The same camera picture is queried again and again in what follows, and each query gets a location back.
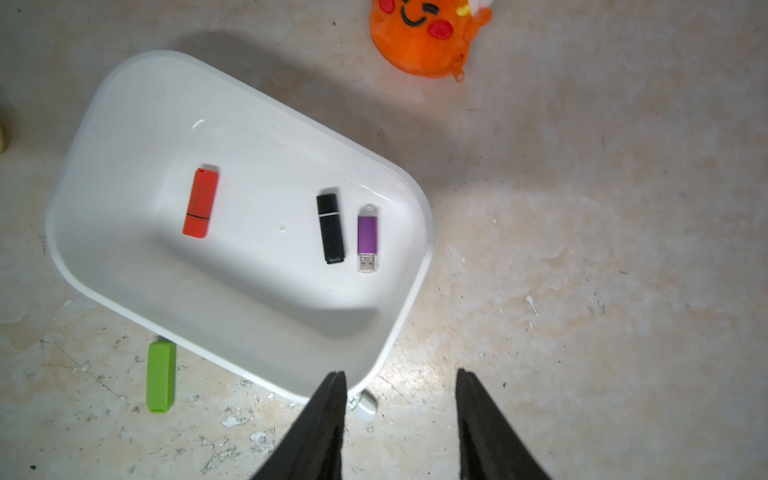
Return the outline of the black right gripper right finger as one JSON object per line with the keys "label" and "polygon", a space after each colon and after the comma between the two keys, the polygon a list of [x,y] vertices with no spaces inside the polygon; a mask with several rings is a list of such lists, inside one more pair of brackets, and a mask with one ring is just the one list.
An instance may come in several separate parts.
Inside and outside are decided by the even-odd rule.
{"label": "black right gripper right finger", "polygon": [[547,479],[478,376],[463,368],[456,377],[462,479]]}

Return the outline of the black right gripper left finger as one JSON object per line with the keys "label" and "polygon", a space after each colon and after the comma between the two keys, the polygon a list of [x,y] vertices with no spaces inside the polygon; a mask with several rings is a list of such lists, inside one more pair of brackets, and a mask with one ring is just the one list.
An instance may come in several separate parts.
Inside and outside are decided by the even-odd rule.
{"label": "black right gripper left finger", "polygon": [[345,373],[327,374],[252,479],[340,479],[346,404]]}

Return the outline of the white usb flash drive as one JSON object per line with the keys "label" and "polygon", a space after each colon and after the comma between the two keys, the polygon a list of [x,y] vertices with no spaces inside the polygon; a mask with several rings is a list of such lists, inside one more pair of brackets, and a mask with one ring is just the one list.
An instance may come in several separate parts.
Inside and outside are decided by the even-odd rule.
{"label": "white usb flash drive", "polygon": [[378,404],[376,398],[367,390],[352,395],[347,402],[348,410],[366,423],[376,419]]}

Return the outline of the purple usb flash drive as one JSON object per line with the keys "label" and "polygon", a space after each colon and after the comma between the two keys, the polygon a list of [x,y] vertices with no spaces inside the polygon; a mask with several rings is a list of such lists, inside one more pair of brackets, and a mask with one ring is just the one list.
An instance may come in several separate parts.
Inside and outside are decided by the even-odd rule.
{"label": "purple usb flash drive", "polygon": [[378,209],[374,205],[361,208],[357,217],[358,271],[374,273],[378,268]]}

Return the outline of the black usb drive white stripe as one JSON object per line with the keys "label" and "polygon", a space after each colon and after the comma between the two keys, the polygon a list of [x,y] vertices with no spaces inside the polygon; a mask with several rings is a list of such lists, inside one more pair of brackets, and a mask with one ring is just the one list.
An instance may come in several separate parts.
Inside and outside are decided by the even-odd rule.
{"label": "black usb drive white stripe", "polygon": [[345,259],[345,248],[336,194],[319,195],[316,203],[325,261],[327,264],[341,263]]}

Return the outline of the red usb flash drive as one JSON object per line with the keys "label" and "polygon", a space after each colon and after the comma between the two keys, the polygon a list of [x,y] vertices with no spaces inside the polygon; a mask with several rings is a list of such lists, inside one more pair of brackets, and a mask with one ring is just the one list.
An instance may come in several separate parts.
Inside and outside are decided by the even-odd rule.
{"label": "red usb flash drive", "polygon": [[197,239],[207,236],[218,180],[219,173],[214,170],[196,170],[182,228],[185,236]]}

